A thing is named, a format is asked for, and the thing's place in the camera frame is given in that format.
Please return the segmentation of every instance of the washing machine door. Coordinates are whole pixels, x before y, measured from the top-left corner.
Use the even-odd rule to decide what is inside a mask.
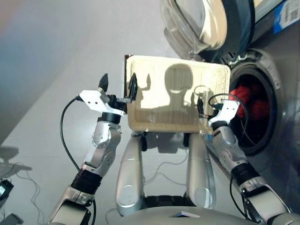
[[[182,59],[228,64],[248,48],[253,0],[161,0],[165,37]]]

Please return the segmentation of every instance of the cardboard tray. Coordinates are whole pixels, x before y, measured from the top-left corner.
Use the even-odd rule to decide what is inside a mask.
[[[151,56],[126,57],[125,86],[136,74],[136,101],[127,105],[128,124],[134,131],[211,133],[207,119],[199,118],[197,100],[204,114],[212,115],[208,99],[228,93],[228,66]]]

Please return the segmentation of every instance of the washing machine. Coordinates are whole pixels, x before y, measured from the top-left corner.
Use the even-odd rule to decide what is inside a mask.
[[[300,213],[300,1],[282,1],[257,22],[252,0],[163,0],[161,13],[181,58],[228,65],[230,90],[259,87],[253,96],[267,116],[250,118],[247,138],[239,118],[230,126],[250,163]]]

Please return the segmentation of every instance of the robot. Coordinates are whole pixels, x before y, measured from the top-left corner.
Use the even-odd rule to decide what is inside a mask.
[[[78,174],[58,200],[45,224],[47,225],[87,225],[91,213],[88,208],[115,158],[115,151],[120,143],[120,119],[125,115],[126,104],[135,100],[137,80],[133,75],[129,82],[129,95],[117,98],[107,95],[107,75],[100,80],[98,90],[84,90],[76,98],[83,101],[90,109],[101,112],[98,118],[92,142],[95,150],[90,152],[82,164]],[[228,214],[206,209],[195,197],[197,187],[201,185],[203,151],[205,148],[202,135],[192,134],[189,137],[189,160],[187,197],[190,206],[165,206],[142,209],[143,171],[141,150],[143,134],[134,132],[126,147],[119,173],[117,185],[117,206],[123,217],[117,224],[231,224],[231,225],[298,225],[300,215],[291,212],[282,198],[270,187],[266,180],[248,162],[244,152],[239,148],[238,140],[228,126],[234,118],[239,103],[223,100],[219,110],[208,118],[212,127],[212,154],[217,157],[224,169],[231,174],[239,186],[244,202],[244,214],[247,220]]]

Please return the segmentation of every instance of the sticker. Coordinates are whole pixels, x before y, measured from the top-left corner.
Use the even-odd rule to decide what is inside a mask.
[[[280,79],[278,76],[278,71],[276,70],[276,67],[274,63],[269,60],[266,56],[262,56],[260,63],[265,66],[265,68],[268,70],[270,76],[272,77],[272,80],[275,84],[275,89],[279,89],[281,84],[280,84]]]
[[[300,19],[300,1],[287,0],[275,9],[274,34]]]

